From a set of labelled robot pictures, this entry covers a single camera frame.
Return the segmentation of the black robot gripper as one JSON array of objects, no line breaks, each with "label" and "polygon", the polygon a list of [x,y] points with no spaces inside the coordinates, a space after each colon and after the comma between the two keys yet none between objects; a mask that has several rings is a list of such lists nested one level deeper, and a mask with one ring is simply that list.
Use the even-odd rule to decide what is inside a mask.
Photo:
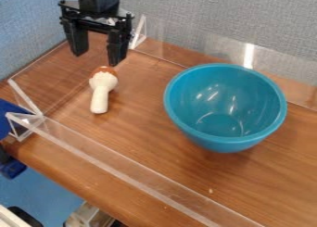
[{"label": "black robot gripper", "polygon": [[108,64],[124,59],[131,37],[133,14],[120,8],[120,0],[60,0],[60,24],[72,53],[79,57],[88,49],[88,31],[108,35]]}]

